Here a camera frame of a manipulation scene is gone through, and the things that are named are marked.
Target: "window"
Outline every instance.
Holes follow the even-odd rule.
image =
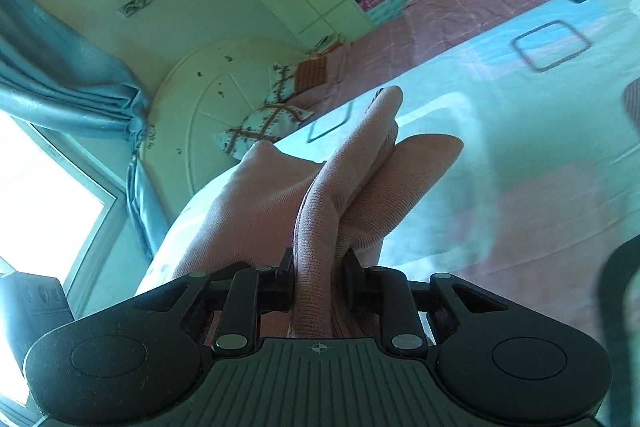
[[[78,318],[124,223],[124,195],[98,184],[97,175],[71,163],[43,133],[3,112],[0,149],[0,272],[13,268],[57,277]],[[27,403],[28,388],[4,335],[0,394]]]

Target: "blue curtain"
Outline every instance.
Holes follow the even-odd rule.
[[[129,213],[153,257],[168,220],[138,160],[148,98],[129,68],[33,0],[0,0],[0,110],[37,126],[131,144]]]

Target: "pink bedspread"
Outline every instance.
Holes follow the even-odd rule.
[[[549,0],[410,0],[401,17],[329,55],[328,85],[289,102],[312,120]]]

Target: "window frame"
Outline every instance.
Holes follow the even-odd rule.
[[[87,188],[102,203],[103,208],[88,234],[65,281],[61,281],[74,317],[84,316],[94,285],[114,244],[127,222],[127,197],[123,187],[101,172],[89,155],[84,155],[65,135],[13,119],[36,145],[62,166],[76,181]],[[0,394],[0,424],[2,417],[14,424],[10,427],[31,427],[42,415],[31,395],[25,405]]]

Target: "ribbed gray panel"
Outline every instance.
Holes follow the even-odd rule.
[[[319,353],[318,344],[328,349]],[[420,362],[388,357],[372,339],[267,339],[254,355],[217,362],[196,393],[138,425],[497,427],[449,400]]]

